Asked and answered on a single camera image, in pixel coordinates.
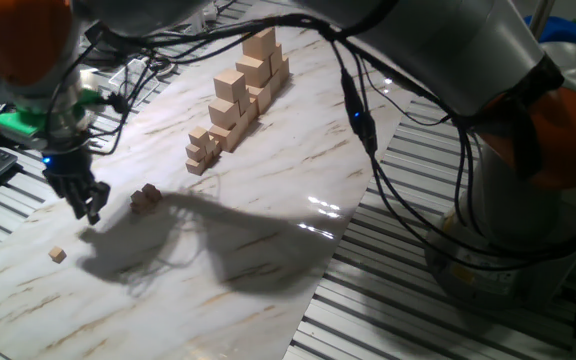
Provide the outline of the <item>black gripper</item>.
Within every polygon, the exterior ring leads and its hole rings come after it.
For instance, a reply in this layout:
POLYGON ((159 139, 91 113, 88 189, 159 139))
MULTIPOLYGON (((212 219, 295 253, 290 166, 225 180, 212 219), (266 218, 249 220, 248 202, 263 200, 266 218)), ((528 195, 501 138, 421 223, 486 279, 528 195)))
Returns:
POLYGON ((89 224, 97 224, 100 220, 99 211, 107 204, 110 186, 104 182, 93 184, 91 154, 83 147, 79 147, 68 152, 44 154, 42 161, 45 165, 43 175, 46 181, 58 196, 65 196, 75 217, 82 218, 87 214, 89 224), (78 193, 66 194, 70 185, 81 191, 92 186, 87 207, 85 200, 78 193))

